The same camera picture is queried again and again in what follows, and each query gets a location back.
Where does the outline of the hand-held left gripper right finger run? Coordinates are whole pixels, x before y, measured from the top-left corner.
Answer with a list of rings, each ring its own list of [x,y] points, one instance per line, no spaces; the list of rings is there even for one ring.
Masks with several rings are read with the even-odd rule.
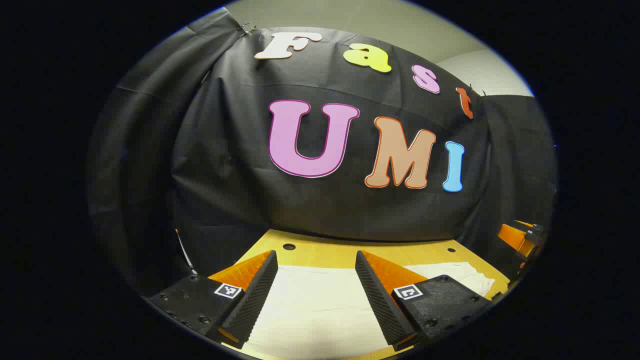
[[[491,304],[450,275],[427,278],[369,251],[357,251],[355,271],[382,335],[395,351],[441,341]]]

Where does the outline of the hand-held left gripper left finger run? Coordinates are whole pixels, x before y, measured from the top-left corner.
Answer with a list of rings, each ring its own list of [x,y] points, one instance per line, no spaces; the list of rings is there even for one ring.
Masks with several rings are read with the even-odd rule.
[[[233,262],[224,251],[189,251],[194,271],[170,280],[146,300],[188,330],[242,349],[254,330],[279,270],[266,250]]]

